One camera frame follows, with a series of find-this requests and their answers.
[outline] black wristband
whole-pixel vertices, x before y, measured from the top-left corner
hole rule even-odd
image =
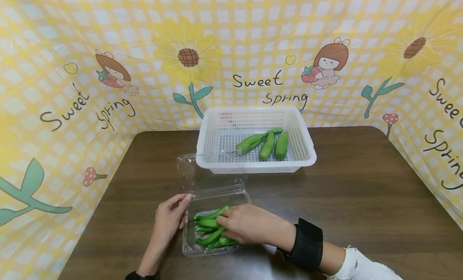
[[[136,271],[133,271],[125,277],[125,280],[159,280],[159,274],[142,277]]]
[[[309,272],[315,272],[320,267],[323,255],[323,231],[301,218],[295,226],[296,240],[291,252],[278,250],[286,261]]]

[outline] brown table surface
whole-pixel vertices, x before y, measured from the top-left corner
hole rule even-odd
[[[394,146],[372,127],[310,128],[317,162],[296,173],[248,175],[252,203],[323,228],[403,279],[463,275],[463,232]],[[182,192],[176,158],[196,152],[198,131],[145,132],[133,140],[61,280],[124,279],[136,270],[159,203]],[[161,279],[325,279],[283,262],[270,246],[187,258],[177,233]]]

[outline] green pepper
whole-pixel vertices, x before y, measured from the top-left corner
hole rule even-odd
[[[228,210],[229,209],[229,206],[223,206],[220,210],[218,210],[217,212],[209,215],[209,216],[195,216],[195,221],[199,221],[199,220],[207,220],[207,219],[215,219],[217,218],[218,216],[222,215],[222,212],[223,210]]]
[[[239,243],[235,240],[232,240],[231,238],[220,237],[218,241],[215,241],[214,243],[207,246],[206,250],[213,250],[213,249],[217,249],[220,247],[226,247],[226,246],[234,246],[237,244]]]
[[[220,246],[226,246],[228,243],[230,243],[232,240],[229,237],[220,237],[219,238],[219,243]]]
[[[241,151],[242,154],[250,152],[258,146],[263,140],[264,134],[255,134],[247,137],[235,146],[235,149]]]
[[[213,250],[213,249],[217,249],[217,248],[220,248],[221,247],[221,244],[219,241],[215,241],[214,243],[210,244],[209,246],[205,247],[206,250]]]
[[[215,221],[215,219],[199,220],[199,221],[195,222],[195,224],[197,226],[203,226],[203,227],[207,227],[207,228],[214,228],[214,229],[219,228],[219,225],[217,225],[217,222]]]
[[[277,140],[275,145],[275,158],[282,161],[286,157],[288,152],[288,132],[283,133]]]
[[[275,135],[273,132],[269,133],[268,136],[265,138],[261,150],[259,151],[259,159],[262,161],[267,161],[270,157],[270,154],[273,150],[273,145],[275,143]]]
[[[198,244],[198,245],[207,247],[210,244],[217,241],[220,238],[220,236],[222,235],[222,233],[225,232],[225,230],[226,229],[224,227],[220,227],[220,228],[217,229],[217,231],[213,232],[212,234],[209,235],[209,237],[207,237],[205,239],[196,238],[195,243]]]
[[[235,245],[238,245],[238,241],[235,241],[235,240],[231,240],[229,241],[228,243],[226,243],[225,245],[222,245],[222,247],[226,247],[226,246],[235,246]]]
[[[216,229],[214,229],[214,228],[207,228],[207,227],[203,227],[203,226],[196,226],[196,228],[195,228],[195,231],[204,232],[204,233],[210,233],[210,232],[213,232],[215,230]]]
[[[273,133],[273,134],[283,133],[283,128],[275,128],[275,129],[269,130],[264,134],[264,137],[267,137],[269,133]]]

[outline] checkered fabric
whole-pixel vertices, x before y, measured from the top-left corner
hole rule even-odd
[[[0,279],[57,279],[133,137],[212,106],[376,127],[463,228],[462,2],[0,0]]]

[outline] white plastic basket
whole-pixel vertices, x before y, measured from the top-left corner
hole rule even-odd
[[[286,158],[277,161],[272,152],[268,161],[259,161],[258,146],[244,156],[246,173],[294,173],[301,167],[313,165],[317,154],[304,120],[295,107],[210,108],[201,122],[196,152],[208,154],[234,149],[237,143],[248,136],[279,127],[289,133]],[[198,161],[198,165],[215,174],[235,173],[237,169],[233,162],[233,157],[215,156]]]

